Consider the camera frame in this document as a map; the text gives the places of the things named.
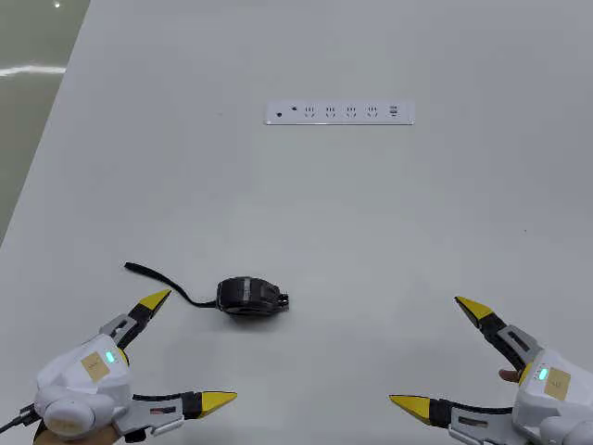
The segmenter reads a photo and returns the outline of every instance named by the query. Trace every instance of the human hand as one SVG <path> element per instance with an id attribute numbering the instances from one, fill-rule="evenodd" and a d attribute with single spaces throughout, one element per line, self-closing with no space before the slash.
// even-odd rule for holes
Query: human hand
<path id="1" fill-rule="evenodd" d="M 65 442 L 54 433 L 46 429 L 33 442 L 33 445 L 112 445 L 118 441 L 120 436 L 113 426 L 106 426 L 92 436 L 85 439 L 70 440 Z"/>
<path id="2" fill-rule="evenodd" d="M 511 383 L 519 383 L 519 379 L 521 378 L 517 371 L 507 371 L 506 369 L 498 371 L 498 375 L 504 381 Z"/>

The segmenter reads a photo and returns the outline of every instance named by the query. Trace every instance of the electrical socket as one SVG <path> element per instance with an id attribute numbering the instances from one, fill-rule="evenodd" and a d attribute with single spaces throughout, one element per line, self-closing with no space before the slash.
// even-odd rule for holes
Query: electrical socket
<path id="1" fill-rule="evenodd" d="M 414 114 L 414 104 L 410 101 L 279 100 L 268 103 L 265 123 L 268 125 L 412 125 Z"/>

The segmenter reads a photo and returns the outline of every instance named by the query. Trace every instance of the black tape measure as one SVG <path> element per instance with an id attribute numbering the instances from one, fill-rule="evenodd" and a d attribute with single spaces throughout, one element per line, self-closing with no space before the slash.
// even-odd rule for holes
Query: black tape measure
<path id="1" fill-rule="evenodd" d="M 216 308 L 231 315 L 273 315 L 288 310 L 288 295 L 278 286 L 252 276 L 237 276 L 219 283 L 216 299 L 200 303 L 193 301 L 181 286 L 162 273 L 140 264 L 126 262 L 124 267 L 171 286 L 190 304 L 198 308 Z"/>

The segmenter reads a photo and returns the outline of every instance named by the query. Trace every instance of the yellow fingertip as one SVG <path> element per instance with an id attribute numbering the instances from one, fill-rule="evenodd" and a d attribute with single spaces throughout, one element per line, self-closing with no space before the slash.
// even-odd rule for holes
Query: yellow fingertip
<path id="1" fill-rule="evenodd" d="M 156 294 L 149 295 L 140 300 L 139 304 L 146 306 L 149 310 L 155 311 L 164 301 L 165 298 L 170 294 L 170 290 L 161 290 Z"/>
<path id="2" fill-rule="evenodd" d="M 479 321 L 493 313 L 490 308 L 482 303 L 478 303 L 477 301 L 465 299 L 464 297 L 455 297 L 455 300 L 461 306 L 475 327 L 479 327 Z"/>
<path id="3" fill-rule="evenodd" d="M 121 358 L 126 362 L 128 366 L 130 366 L 130 362 L 128 361 L 128 357 L 126 356 L 125 352 L 118 348 L 118 352 L 120 353 Z"/>
<path id="4" fill-rule="evenodd" d="M 525 369 L 523 369 L 523 372 L 521 373 L 521 377 L 519 378 L 519 386 L 523 383 L 523 381 L 525 380 L 525 378 L 527 377 L 527 375 L 529 374 L 529 371 L 531 370 L 531 365 L 533 364 L 533 362 L 529 362 L 526 366 Z"/>
<path id="5" fill-rule="evenodd" d="M 406 413 L 413 415 L 422 423 L 430 423 L 430 399 L 421 396 L 389 396 L 399 408 Z"/>
<path id="6" fill-rule="evenodd" d="M 234 401 L 237 398 L 236 392 L 208 391 L 202 393 L 202 414 L 198 418 L 206 417 L 214 413 L 220 407 Z"/>

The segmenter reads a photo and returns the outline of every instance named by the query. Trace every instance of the white table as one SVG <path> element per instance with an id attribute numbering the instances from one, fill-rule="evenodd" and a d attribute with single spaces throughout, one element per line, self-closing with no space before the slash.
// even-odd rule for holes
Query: white table
<path id="1" fill-rule="evenodd" d="M 150 443 L 454 443 L 387 395 L 511 404 L 457 294 L 593 369 L 593 4 L 517 3 L 93 2 L 0 250 L 1 417 L 163 288 L 125 261 L 291 296 L 254 325 L 172 296 L 134 390 L 239 397 Z M 416 124 L 264 126 L 287 97 L 408 98 Z"/>

